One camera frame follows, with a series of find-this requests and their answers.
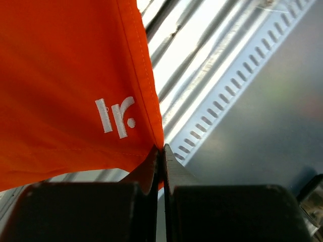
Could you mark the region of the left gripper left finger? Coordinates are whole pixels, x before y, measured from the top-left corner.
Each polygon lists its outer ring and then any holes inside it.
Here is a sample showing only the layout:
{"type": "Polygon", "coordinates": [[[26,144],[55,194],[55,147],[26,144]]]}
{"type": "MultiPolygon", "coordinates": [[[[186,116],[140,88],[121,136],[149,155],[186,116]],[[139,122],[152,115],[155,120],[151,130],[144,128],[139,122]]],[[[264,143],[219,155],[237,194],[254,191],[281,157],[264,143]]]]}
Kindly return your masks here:
{"type": "Polygon", "coordinates": [[[30,185],[1,241],[155,241],[159,151],[119,182],[30,185]]]}

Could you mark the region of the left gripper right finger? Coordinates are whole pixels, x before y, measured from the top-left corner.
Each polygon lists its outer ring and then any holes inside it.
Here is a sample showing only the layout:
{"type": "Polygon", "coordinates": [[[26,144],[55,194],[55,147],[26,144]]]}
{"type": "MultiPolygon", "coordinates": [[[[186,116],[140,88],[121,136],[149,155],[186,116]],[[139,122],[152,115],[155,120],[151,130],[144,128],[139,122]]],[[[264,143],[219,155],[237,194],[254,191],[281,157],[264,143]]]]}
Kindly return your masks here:
{"type": "Polygon", "coordinates": [[[311,241],[295,197],[278,185],[208,186],[164,146],[168,241],[311,241]]]}

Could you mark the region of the orange shorts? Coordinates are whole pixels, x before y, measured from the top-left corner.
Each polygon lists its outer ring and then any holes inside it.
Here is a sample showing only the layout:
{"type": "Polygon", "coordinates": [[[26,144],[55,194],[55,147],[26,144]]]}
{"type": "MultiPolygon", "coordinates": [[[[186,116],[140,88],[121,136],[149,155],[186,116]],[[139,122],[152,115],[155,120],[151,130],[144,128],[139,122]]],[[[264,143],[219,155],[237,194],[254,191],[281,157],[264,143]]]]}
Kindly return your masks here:
{"type": "Polygon", "coordinates": [[[136,1],[1,1],[1,190],[164,146],[136,1]]]}

